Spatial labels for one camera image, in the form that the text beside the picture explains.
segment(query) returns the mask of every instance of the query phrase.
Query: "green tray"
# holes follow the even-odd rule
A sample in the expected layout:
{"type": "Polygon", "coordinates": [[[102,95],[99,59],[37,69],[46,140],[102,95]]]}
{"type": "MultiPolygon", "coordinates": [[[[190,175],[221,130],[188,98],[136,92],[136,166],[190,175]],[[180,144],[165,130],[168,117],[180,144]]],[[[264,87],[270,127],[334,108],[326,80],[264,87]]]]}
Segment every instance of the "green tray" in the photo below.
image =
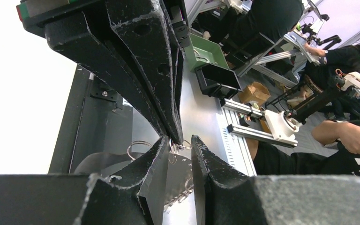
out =
{"type": "Polygon", "coordinates": [[[229,69],[218,44],[194,34],[190,34],[190,41],[191,44],[184,48],[190,71],[208,63],[229,69]]]}

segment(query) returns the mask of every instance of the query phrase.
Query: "white wall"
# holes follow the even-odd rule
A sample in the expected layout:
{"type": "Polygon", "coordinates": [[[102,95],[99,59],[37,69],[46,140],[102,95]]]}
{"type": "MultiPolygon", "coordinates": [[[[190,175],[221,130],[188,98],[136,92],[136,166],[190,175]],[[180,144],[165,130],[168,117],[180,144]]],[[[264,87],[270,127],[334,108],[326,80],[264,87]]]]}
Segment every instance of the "white wall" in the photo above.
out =
{"type": "Polygon", "coordinates": [[[76,64],[23,29],[0,1],[0,173],[46,173],[76,64]]]}

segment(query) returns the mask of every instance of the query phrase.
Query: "person's arm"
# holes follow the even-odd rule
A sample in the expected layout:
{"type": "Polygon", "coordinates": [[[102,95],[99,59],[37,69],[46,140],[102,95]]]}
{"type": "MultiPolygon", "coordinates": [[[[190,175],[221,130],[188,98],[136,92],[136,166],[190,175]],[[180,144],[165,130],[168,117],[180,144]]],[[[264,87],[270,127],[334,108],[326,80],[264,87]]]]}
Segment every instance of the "person's arm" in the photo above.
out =
{"type": "Polygon", "coordinates": [[[321,58],[326,57],[326,51],[319,48],[311,47],[308,43],[305,43],[303,47],[309,52],[311,55],[319,56],[321,58]]]}
{"type": "Polygon", "coordinates": [[[252,157],[252,160],[254,160],[257,154],[257,149],[259,147],[259,141],[255,139],[246,138],[246,144],[247,144],[247,148],[249,149],[250,156],[252,157]]]}
{"type": "Polygon", "coordinates": [[[360,126],[350,122],[324,121],[313,129],[312,135],[322,145],[327,145],[340,139],[349,152],[360,154],[360,126]]]}

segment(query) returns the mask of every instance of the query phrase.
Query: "metal frame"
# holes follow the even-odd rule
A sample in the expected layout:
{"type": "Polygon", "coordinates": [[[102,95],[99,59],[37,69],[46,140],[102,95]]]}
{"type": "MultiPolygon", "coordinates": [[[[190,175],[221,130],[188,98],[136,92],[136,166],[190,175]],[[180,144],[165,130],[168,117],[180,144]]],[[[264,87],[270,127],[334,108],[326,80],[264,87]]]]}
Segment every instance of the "metal frame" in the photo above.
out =
{"type": "Polygon", "coordinates": [[[270,144],[281,145],[284,147],[294,148],[295,146],[292,144],[287,144],[283,142],[279,142],[274,139],[272,134],[265,133],[263,131],[258,131],[255,129],[251,129],[248,127],[230,124],[227,128],[231,134],[241,135],[247,138],[253,138],[261,142],[267,142],[270,144]]]}
{"type": "Polygon", "coordinates": [[[264,64],[264,63],[268,63],[268,62],[274,62],[277,60],[286,59],[286,58],[296,56],[299,54],[301,54],[301,52],[298,49],[293,49],[293,50],[286,51],[286,52],[280,52],[280,53],[262,57],[257,63],[255,63],[255,65],[260,65],[260,64],[264,64]]]}
{"type": "Polygon", "coordinates": [[[269,78],[276,80],[276,81],[280,82],[281,84],[286,85],[290,88],[297,85],[295,82],[292,82],[292,81],[286,79],[285,77],[275,73],[274,71],[272,71],[262,65],[254,65],[252,68],[254,70],[256,70],[257,72],[260,72],[260,73],[268,76],[269,78]]]}
{"type": "Polygon", "coordinates": [[[207,0],[197,0],[195,1],[195,4],[191,7],[191,10],[189,13],[187,13],[188,16],[188,24],[191,27],[192,23],[200,13],[200,11],[205,7],[207,0]]]}
{"type": "MultiPolygon", "coordinates": [[[[318,5],[321,3],[321,2],[323,2],[323,0],[318,0],[316,3],[315,3],[315,6],[317,6],[318,7],[318,5]]],[[[302,21],[304,18],[306,18],[306,16],[309,14],[310,12],[306,12],[306,13],[304,13],[302,16],[301,16],[301,18],[300,18],[300,20],[299,21],[302,21]]]]}
{"type": "Polygon", "coordinates": [[[253,164],[252,156],[250,155],[248,144],[243,136],[231,135],[227,127],[230,124],[239,125],[237,113],[228,109],[222,108],[222,136],[225,141],[225,151],[227,154],[228,163],[234,166],[235,169],[248,176],[256,176],[255,165],[253,164]]]}
{"type": "Polygon", "coordinates": [[[190,28],[190,33],[195,34],[199,37],[203,37],[203,34],[199,31],[195,30],[194,28],[190,28]]]}
{"type": "Polygon", "coordinates": [[[248,64],[244,65],[242,70],[239,73],[237,73],[237,76],[238,77],[243,77],[261,58],[263,58],[265,55],[267,55],[267,53],[269,53],[282,40],[283,40],[283,38],[279,39],[273,46],[268,48],[266,51],[264,51],[260,55],[258,55],[256,57],[254,57],[253,59],[251,59],[250,62],[248,64]]]}
{"type": "Polygon", "coordinates": [[[296,147],[296,145],[275,140],[272,134],[240,125],[240,122],[238,120],[238,117],[236,116],[236,113],[243,113],[245,115],[248,115],[252,118],[259,120],[259,119],[264,118],[264,113],[261,110],[258,110],[253,107],[250,107],[248,105],[244,105],[244,104],[234,102],[234,101],[228,100],[228,99],[224,99],[220,103],[221,103],[224,111],[233,112],[235,115],[235,118],[233,120],[229,121],[229,124],[227,127],[227,131],[229,133],[240,135],[243,137],[253,138],[253,139],[256,139],[256,140],[259,140],[262,142],[267,142],[267,143],[285,146],[285,147],[289,147],[289,148],[296,147]]]}
{"type": "Polygon", "coordinates": [[[49,173],[69,173],[83,104],[91,82],[90,72],[77,66],[68,96],[49,173]]]}

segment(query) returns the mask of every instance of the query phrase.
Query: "white mount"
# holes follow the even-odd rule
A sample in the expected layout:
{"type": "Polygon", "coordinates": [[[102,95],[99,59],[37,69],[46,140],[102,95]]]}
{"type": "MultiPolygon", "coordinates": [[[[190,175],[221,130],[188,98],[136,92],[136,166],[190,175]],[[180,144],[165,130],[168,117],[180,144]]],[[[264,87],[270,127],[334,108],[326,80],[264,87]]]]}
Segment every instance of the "white mount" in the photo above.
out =
{"type": "Polygon", "coordinates": [[[276,141],[297,145],[296,136],[294,134],[299,131],[299,126],[296,126],[287,120],[284,117],[283,111],[277,113],[266,110],[264,112],[264,117],[270,128],[271,134],[276,141]]]}
{"type": "MultiPolygon", "coordinates": [[[[345,91],[350,86],[360,89],[360,74],[357,72],[349,73],[343,77],[345,79],[345,85],[341,90],[345,91]]],[[[301,124],[296,121],[290,121],[284,117],[284,112],[273,112],[266,110],[264,117],[267,121],[267,125],[274,137],[275,140],[289,143],[297,144],[295,133],[299,131],[301,124]]]]}

